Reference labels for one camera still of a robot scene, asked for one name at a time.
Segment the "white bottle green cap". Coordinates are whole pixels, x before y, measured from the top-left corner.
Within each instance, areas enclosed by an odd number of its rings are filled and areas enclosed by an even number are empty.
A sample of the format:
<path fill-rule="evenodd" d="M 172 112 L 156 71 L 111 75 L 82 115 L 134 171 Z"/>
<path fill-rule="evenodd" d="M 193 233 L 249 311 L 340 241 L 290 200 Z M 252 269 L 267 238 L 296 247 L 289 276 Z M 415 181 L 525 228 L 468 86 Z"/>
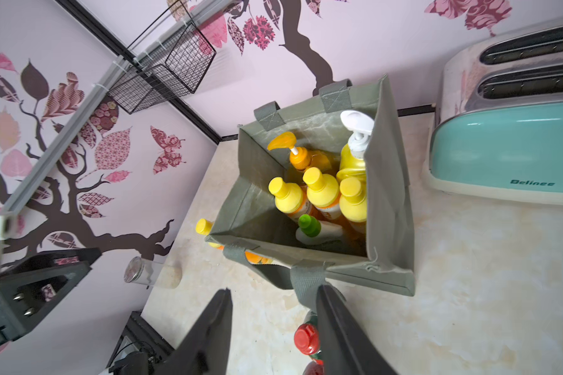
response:
<path fill-rule="evenodd" d="M 298 225 L 296 239 L 304 245 L 325 245 L 345 240 L 341 226 L 321 221 L 308 214 L 299 218 Z"/>

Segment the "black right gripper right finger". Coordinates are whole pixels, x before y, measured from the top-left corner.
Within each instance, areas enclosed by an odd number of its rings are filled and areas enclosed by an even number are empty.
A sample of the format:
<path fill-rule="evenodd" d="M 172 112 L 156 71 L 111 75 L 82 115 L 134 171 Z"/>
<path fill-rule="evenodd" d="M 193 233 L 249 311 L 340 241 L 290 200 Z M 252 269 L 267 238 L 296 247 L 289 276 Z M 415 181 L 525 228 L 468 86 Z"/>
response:
<path fill-rule="evenodd" d="M 333 287 L 317 290 L 316 312 L 326 374 L 395 374 Z"/>

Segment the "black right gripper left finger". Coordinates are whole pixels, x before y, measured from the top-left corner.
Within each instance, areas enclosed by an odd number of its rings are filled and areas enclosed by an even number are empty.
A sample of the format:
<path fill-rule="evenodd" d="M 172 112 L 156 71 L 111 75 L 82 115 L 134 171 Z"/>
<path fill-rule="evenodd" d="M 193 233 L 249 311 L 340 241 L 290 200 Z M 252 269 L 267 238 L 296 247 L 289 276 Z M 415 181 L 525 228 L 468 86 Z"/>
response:
<path fill-rule="evenodd" d="M 220 289 L 166 360 L 167 374 L 225 374 L 231 347 L 231 291 Z"/>

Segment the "large yellow dish soap bottle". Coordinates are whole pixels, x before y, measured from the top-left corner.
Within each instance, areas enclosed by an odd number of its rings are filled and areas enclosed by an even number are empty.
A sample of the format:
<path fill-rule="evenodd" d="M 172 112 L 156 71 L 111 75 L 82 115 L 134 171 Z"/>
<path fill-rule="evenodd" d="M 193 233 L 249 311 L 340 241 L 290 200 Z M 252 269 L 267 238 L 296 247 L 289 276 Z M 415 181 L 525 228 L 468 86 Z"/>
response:
<path fill-rule="evenodd" d="M 342 125 L 352 134 L 342 148 L 339 171 L 336 179 L 339 182 L 347 178 L 356 178 L 363 184 L 367 181 L 364 153 L 372 140 L 375 121 L 363 112 L 345 110 L 340 114 Z"/>

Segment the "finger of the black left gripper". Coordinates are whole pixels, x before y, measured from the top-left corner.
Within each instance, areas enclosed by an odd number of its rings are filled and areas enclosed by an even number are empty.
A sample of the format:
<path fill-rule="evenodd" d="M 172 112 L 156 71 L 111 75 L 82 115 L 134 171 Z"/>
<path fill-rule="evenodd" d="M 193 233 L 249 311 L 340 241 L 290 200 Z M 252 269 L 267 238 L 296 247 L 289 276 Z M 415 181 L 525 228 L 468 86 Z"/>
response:
<path fill-rule="evenodd" d="M 36 328 L 92 270 L 99 248 L 44 251 L 0 273 L 0 348 Z"/>

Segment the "orange pump soap bottle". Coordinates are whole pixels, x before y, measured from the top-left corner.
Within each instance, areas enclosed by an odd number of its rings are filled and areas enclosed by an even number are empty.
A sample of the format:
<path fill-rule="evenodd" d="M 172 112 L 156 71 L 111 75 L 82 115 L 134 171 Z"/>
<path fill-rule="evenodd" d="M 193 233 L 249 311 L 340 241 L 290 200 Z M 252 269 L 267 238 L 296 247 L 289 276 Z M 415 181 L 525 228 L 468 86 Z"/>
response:
<path fill-rule="evenodd" d="M 322 173 L 333 170 L 332 159 L 327 153 L 297 146 L 297 137 L 292 132 L 280 134 L 267 145 L 268 151 L 280 148 L 289 150 L 289 162 L 298 172 L 304 173 L 311 167 L 319 168 Z"/>

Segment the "grey-green shopping bag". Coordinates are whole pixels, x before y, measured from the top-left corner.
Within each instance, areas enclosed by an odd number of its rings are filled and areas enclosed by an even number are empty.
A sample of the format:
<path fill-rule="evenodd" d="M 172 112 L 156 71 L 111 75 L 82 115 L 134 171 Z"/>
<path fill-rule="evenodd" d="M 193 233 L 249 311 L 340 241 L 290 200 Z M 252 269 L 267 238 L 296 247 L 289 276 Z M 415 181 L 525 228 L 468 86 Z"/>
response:
<path fill-rule="evenodd" d="M 212 224 L 225 257 L 300 304 L 330 280 L 415 294 L 408 164 L 389 78 L 271 102 L 239 130 L 239 176 Z"/>

